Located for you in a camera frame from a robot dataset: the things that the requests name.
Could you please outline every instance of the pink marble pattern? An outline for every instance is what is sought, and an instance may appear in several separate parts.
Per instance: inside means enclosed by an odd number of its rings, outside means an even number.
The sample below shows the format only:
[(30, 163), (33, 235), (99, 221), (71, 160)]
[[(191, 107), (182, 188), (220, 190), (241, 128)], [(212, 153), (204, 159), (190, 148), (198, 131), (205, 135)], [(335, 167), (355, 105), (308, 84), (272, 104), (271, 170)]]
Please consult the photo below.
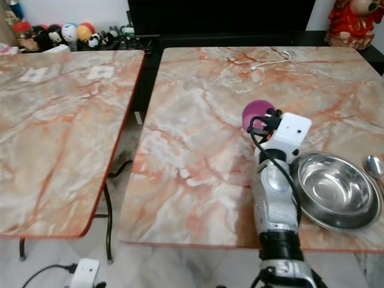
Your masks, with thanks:
[[(142, 51), (0, 56), (0, 236), (70, 238), (91, 225)], [(109, 78), (87, 79), (94, 66)], [(47, 67), (37, 82), (19, 79)]]
[[(283, 60), (287, 50), (292, 61)], [(210, 47), (164, 51), (122, 206), (124, 242), (259, 248), (250, 191), (254, 146), (241, 113), (264, 99), (313, 121), (302, 152), (362, 166), (384, 159), (384, 82), (337, 47)], [(384, 214), (359, 233), (305, 218), (304, 249), (384, 250)]]

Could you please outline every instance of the marble table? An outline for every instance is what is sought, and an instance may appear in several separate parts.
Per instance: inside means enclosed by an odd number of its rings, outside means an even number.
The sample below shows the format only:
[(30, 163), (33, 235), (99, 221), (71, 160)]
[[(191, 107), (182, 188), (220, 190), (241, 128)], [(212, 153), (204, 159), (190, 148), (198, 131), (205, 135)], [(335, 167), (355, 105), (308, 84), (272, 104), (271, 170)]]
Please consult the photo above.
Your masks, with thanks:
[[(287, 50), (292, 61), (281, 61)], [(312, 120), (302, 152), (362, 167), (384, 160), (384, 81), (360, 54), (336, 47), (166, 49), (118, 226), (123, 242), (260, 248), (250, 191), (254, 145), (241, 113), (264, 99)], [(305, 250), (384, 251), (384, 211), (363, 232), (302, 220)]]
[(143, 57), (0, 56), (0, 236), (87, 233)]

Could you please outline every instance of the white cable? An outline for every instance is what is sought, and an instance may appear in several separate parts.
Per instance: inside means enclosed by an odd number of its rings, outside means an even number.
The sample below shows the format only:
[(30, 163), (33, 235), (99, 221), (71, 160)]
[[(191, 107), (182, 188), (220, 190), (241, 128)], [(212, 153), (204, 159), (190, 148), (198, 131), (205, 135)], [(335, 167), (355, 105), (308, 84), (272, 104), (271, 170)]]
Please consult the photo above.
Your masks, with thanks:
[(285, 59), (283, 61), (277, 61), (277, 62), (265, 62), (265, 63), (260, 63), (260, 64), (257, 64), (253, 67), (251, 67), (251, 71), (254, 71), (256, 70), (257, 67), (260, 67), (262, 65), (267, 65), (267, 64), (277, 64), (277, 63), (284, 63), (284, 62), (288, 62), (290, 61), (290, 54), (287, 52), (287, 51), (283, 51), (284, 54), (288, 55), (289, 59)]

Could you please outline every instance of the white floor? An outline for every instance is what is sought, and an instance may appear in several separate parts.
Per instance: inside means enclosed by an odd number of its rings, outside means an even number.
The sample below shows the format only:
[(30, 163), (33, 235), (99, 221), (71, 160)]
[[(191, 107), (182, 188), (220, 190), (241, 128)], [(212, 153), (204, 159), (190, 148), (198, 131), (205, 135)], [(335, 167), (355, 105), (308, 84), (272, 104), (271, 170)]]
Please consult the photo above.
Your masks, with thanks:
[[(129, 117), (112, 171), (125, 159), (133, 157), (140, 127)], [(121, 200), (129, 179), (130, 167), (113, 181), (108, 181), (118, 221)], [(105, 210), (102, 201), (99, 207)], [(17, 239), (0, 239), (0, 287), (18, 288), (37, 270), (50, 264), (69, 265), (87, 257), (100, 261), (97, 280), (108, 288), (248, 288), (259, 271), (255, 250), (153, 248), (119, 243), (113, 231), (114, 263), (107, 264), (105, 251), (106, 219), (95, 219), (88, 234), (76, 241), (26, 241), (27, 260), (19, 261)], [(310, 266), (323, 277), (329, 288), (368, 287), (354, 254), (308, 253)], [(39, 275), (28, 288), (63, 288), (72, 275), (62, 269), (50, 269)]]

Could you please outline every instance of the red figurine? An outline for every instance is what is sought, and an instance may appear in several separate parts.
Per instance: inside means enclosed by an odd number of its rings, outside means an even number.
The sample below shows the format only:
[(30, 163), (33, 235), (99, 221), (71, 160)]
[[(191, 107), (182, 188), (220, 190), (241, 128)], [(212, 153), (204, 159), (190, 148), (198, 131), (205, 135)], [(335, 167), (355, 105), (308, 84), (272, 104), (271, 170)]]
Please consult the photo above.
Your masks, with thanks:
[(365, 49), (374, 37), (373, 22), (380, 23), (383, 15), (384, 0), (336, 0), (325, 41), (331, 46)]

